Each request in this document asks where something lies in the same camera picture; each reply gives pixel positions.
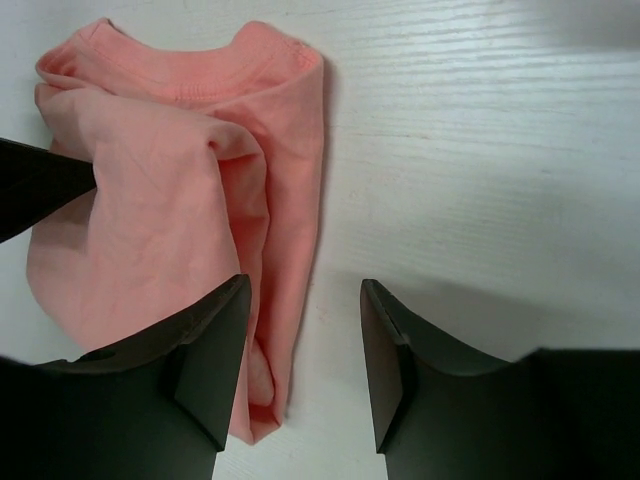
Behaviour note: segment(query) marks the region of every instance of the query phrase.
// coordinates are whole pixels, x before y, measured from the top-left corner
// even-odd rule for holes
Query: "pink shirt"
[[[260,440],[283,420],[315,248],[321,56],[257,22],[226,47],[170,52],[101,19],[37,70],[52,150],[93,162],[98,184],[34,228],[37,301],[95,349],[248,273],[230,431]]]

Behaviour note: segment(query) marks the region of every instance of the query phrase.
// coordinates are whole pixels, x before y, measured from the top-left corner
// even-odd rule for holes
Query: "wood grain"
[[[8,6],[3,136],[46,144],[32,64],[99,16],[173,49],[221,45],[266,20],[330,63],[323,231],[289,419],[256,447],[230,441],[214,478],[386,478],[359,327],[364,277],[504,358],[640,346],[638,2],[100,3]],[[22,303],[3,304],[31,311],[12,275]]]

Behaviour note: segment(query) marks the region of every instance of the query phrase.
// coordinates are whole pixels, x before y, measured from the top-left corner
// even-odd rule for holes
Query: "white table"
[[[7,0],[1,136],[47,145],[33,64],[100,16],[169,49],[265,20],[331,65],[324,222],[289,418],[254,448],[230,440],[214,478],[386,478],[363,277],[504,358],[640,347],[637,0]],[[73,357],[28,291],[27,241],[0,248],[0,352]]]

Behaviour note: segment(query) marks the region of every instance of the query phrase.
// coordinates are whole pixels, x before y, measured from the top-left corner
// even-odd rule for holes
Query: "tabletop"
[[[327,59],[320,244],[286,425],[230,439],[215,479],[386,478],[375,454],[359,286],[515,359],[640,346],[637,0],[11,0],[0,135],[47,146],[33,65],[99,17],[158,48],[227,43],[249,20]],[[0,352],[78,349],[0,248]]]

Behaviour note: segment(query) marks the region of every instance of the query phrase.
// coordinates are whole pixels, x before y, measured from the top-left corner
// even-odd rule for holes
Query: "black plastic part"
[[[640,352],[507,363],[361,292],[376,446],[390,480],[640,478]]]
[[[95,186],[89,164],[0,144],[2,241]],[[76,362],[0,357],[0,477],[209,480],[226,443],[250,303],[249,279],[238,275]]]

